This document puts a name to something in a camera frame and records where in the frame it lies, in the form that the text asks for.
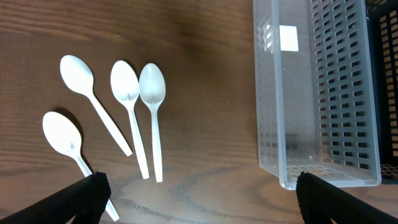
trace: wooden table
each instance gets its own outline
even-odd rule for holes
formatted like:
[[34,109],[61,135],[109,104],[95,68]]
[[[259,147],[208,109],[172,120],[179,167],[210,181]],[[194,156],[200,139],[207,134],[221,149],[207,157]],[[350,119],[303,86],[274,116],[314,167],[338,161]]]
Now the wooden table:
[[[87,98],[62,81],[72,54],[95,74],[95,93],[132,145],[110,71],[128,60],[162,69],[164,181],[153,173],[150,113],[136,114],[150,179],[118,148]],[[1,0],[0,218],[80,180],[42,131],[48,111],[74,116],[84,155],[105,172],[119,223],[302,223],[294,191],[257,164],[252,1]],[[347,189],[398,217],[398,187]],[[112,223],[107,214],[102,223]]]

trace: wood grain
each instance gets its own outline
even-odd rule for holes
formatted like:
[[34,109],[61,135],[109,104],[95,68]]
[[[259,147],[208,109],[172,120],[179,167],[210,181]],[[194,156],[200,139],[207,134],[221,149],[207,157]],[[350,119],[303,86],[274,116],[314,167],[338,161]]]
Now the wood grain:
[[[163,183],[154,179],[149,110],[137,102],[150,168],[142,180],[135,155],[126,157],[89,101],[63,83],[65,54],[91,67],[97,97],[131,145],[111,68],[159,65]],[[118,223],[302,223],[295,192],[257,165],[254,84],[251,1],[0,0],[0,218],[82,178],[42,132],[47,111],[67,110],[90,165],[108,175]],[[398,217],[396,190],[347,189]]]

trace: plastic storage bin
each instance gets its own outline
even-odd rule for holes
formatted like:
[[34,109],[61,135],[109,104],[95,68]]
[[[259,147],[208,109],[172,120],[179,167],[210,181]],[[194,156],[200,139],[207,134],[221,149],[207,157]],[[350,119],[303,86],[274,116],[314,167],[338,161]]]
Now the plastic storage bin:
[[296,187],[380,184],[363,0],[254,0],[259,165]]

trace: spoon bowl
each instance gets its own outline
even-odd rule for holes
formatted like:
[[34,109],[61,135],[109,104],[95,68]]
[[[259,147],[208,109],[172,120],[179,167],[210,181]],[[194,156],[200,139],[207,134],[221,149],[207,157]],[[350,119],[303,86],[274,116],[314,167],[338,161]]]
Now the spoon bowl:
[[60,70],[63,81],[71,91],[83,95],[93,94],[94,76],[84,61],[73,55],[65,55],[61,59]]
[[43,130],[47,141],[57,152],[74,159],[80,155],[81,135],[68,118],[48,112],[43,117]]
[[139,77],[141,99],[149,105],[159,105],[166,95],[166,85],[163,74],[153,63],[148,63],[142,69]]
[[111,72],[111,87],[114,97],[122,104],[135,101],[139,95],[139,84],[134,70],[125,61],[117,61]]

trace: plastic spoon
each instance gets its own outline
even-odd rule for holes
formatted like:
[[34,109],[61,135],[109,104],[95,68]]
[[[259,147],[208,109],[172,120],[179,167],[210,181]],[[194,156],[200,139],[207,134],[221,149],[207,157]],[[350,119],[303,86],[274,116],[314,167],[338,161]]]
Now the plastic spoon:
[[145,65],[139,77],[141,99],[148,106],[152,115],[152,151],[156,182],[163,181],[162,150],[160,147],[157,110],[166,95],[166,86],[160,69],[153,63]]
[[[85,177],[92,174],[81,158],[79,130],[68,118],[56,112],[48,112],[43,117],[43,130],[47,141],[57,152],[74,159]],[[110,199],[106,203],[105,210],[113,221],[119,219],[118,212]]]
[[61,59],[60,70],[62,79],[67,87],[71,91],[85,95],[91,101],[116,143],[127,156],[130,156],[132,151],[129,144],[94,95],[94,76],[90,68],[79,58],[72,55],[65,55]]
[[134,105],[139,96],[139,84],[134,70],[124,61],[117,61],[111,72],[111,86],[114,97],[126,107],[131,125],[132,139],[136,149],[137,160],[141,170],[142,178],[149,178],[147,159],[144,146],[134,114]]

